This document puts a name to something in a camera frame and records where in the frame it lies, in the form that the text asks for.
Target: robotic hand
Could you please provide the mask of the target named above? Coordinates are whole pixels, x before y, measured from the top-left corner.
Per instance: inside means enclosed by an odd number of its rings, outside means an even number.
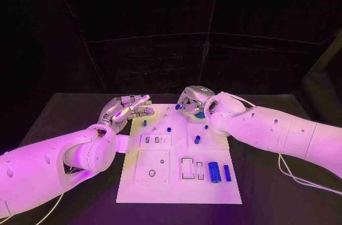
[[[263,150],[302,158],[342,178],[342,128],[256,106],[226,92],[215,95],[202,86],[185,88],[177,110],[191,114],[204,111],[215,133],[233,135],[239,141]]]
[[[0,156],[0,218],[38,207],[112,165],[127,119],[153,115],[149,95],[114,98],[99,123]],[[76,169],[65,172],[64,164]]]

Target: white board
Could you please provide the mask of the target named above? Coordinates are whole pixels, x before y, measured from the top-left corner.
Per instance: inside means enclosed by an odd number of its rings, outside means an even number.
[[[125,158],[116,202],[241,204],[227,138],[215,134],[211,128],[205,130],[205,119],[177,111],[174,104],[153,104],[151,107],[156,114],[133,119],[130,153]],[[171,145],[153,143],[148,146],[146,135],[164,135],[164,138],[171,138]],[[194,143],[194,135],[201,135],[200,144]],[[194,180],[182,179],[182,158],[194,159]],[[204,180],[198,179],[200,162]],[[218,162],[221,183],[211,183],[210,162]],[[224,165],[230,167],[230,182],[226,179]]]

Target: oval hole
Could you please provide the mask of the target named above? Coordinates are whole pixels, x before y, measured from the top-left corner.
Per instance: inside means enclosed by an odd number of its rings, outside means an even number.
[[[13,177],[15,171],[12,168],[8,169],[6,174],[11,178]]]
[[[50,164],[50,163],[51,163],[51,157],[50,157],[50,155],[48,155],[48,154],[45,155],[45,162],[47,162],[47,164]]]

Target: dark table surface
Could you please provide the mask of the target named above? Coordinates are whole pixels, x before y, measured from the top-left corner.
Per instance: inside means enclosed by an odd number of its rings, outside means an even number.
[[[28,145],[86,129],[97,122],[106,103],[122,94],[57,93],[24,139]],[[309,119],[293,95],[241,95],[256,105]],[[153,94],[155,103],[177,103],[179,95]],[[120,134],[130,132],[130,123]],[[125,162],[117,153],[110,168],[64,194],[61,203],[42,224],[234,224],[337,225],[342,224],[342,196],[301,185],[282,174],[279,155],[228,137],[243,205],[117,204],[116,195]],[[293,174],[342,191],[342,179],[304,160],[285,156]],[[57,203],[57,198],[15,215],[6,224],[35,225]]]

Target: dark background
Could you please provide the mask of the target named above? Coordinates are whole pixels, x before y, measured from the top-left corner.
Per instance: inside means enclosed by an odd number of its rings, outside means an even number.
[[[0,154],[55,92],[292,93],[342,26],[341,0],[3,2]]]

